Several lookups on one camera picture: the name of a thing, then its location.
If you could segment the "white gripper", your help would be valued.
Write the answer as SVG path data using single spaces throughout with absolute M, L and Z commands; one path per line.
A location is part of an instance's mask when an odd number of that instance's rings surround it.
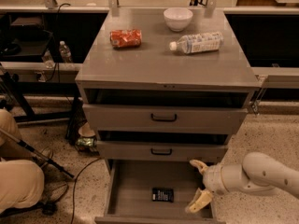
M 198 188 L 192 201 L 185 208 L 186 213 L 194 214 L 209 205 L 213 195 L 225 195 L 229 193 L 229 190 L 222 180 L 222 165 L 216 164 L 208 167 L 199 160 L 190 160 L 190 165 L 197 168 L 199 173 L 203 175 L 203 184 L 206 187 L 204 190 Z

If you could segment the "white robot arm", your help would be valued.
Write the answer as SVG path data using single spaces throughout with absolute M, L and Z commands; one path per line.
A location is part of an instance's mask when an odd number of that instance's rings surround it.
M 185 208 L 186 213 L 197 213 L 215 196 L 236 191 L 269 196 L 282 189 L 299 198 L 299 172 L 261 152 L 248 153 L 239 164 L 207 166 L 202 161 L 191 160 L 190 165 L 202 175 L 205 189 L 197 189 Z

